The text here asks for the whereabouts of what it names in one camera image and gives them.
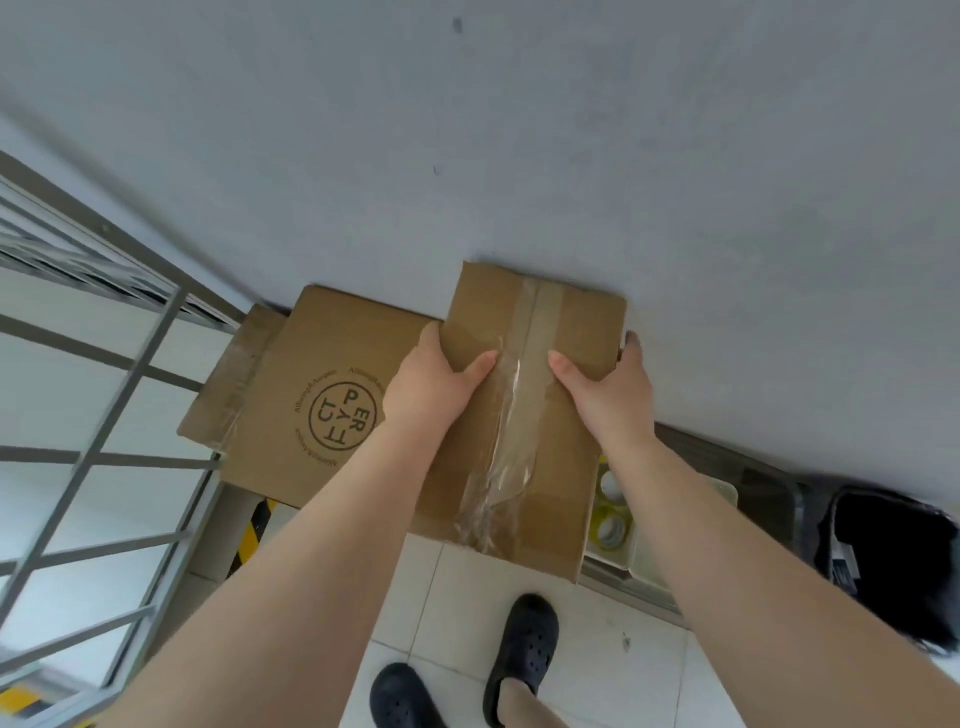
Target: clear packing tape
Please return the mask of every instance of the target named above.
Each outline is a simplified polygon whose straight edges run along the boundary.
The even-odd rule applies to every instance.
[[[457,515],[460,543],[481,553],[509,557],[516,542],[519,512],[533,477],[540,445],[540,418],[553,373],[553,348],[564,287],[524,279],[513,321],[493,375],[500,399],[492,452],[470,472]]]

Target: tiled floor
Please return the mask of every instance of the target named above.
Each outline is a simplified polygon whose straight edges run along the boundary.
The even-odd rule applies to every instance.
[[[258,497],[225,490],[160,634],[165,639],[227,575]],[[263,542],[296,515],[279,505]],[[517,596],[546,596],[560,617],[540,697],[570,728],[741,728],[692,633],[582,586],[418,536],[407,536],[341,728],[372,728],[370,684],[409,662],[447,725],[483,728],[484,683]],[[960,659],[941,667],[960,681]]]

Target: black crocs shoe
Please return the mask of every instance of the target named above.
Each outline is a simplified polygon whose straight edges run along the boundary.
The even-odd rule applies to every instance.
[[[376,728],[446,728],[430,693],[409,665],[387,665],[370,686]]]
[[[533,694],[537,694],[559,637],[560,622],[550,602],[540,595],[523,595],[514,602],[483,693],[483,717],[487,725],[503,728],[496,716],[496,703],[500,698],[500,682],[505,677],[526,683]]]

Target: metal railing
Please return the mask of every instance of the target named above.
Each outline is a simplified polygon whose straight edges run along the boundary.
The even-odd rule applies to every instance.
[[[0,560],[0,579],[6,577],[0,591],[0,628],[10,616],[28,580],[38,570],[144,548],[166,547],[150,585],[135,609],[49,642],[0,655],[0,690],[3,690],[29,680],[43,670],[41,661],[44,658],[111,630],[128,627],[126,637],[100,687],[80,690],[20,723],[24,728],[61,728],[104,710],[140,668],[145,650],[185,570],[196,543],[195,536],[203,530],[220,492],[216,475],[219,462],[215,454],[209,459],[193,459],[111,453],[103,452],[105,442],[143,378],[162,381],[191,392],[199,391],[200,382],[151,364],[175,320],[184,319],[212,328],[230,328],[229,322],[239,322],[241,314],[107,221],[98,222],[95,212],[16,160],[0,153],[0,222],[4,220],[4,212],[11,209],[15,209],[16,215],[8,217],[0,231],[0,266],[158,311],[153,329],[133,358],[0,314],[2,334],[126,372],[82,449],[25,448],[0,443],[0,462],[71,465],[65,487],[26,551],[16,559]],[[45,242],[40,237],[44,232],[57,233],[60,237],[56,241]],[[73,246],[70,250],[70,242],[78,240],[84,244]],[[103,251],[112,252],[110,259],[102,255]],[[41,265],[39,261],[46,261],[48,265]],[[58,526],[93,466],[195,469],[202,470],[203,474],[194,487],[177,527],[172,531],[93,546],[50,550],[49,545]]]

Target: forearm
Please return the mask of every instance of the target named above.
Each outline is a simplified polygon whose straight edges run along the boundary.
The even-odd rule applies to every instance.
[[[752,728],[946,725],[960,691],[916,648],[650,439],[611,466],[684,616]]]
[[[375,430],[102,725],[335,726],[442,437],[389,422]]]

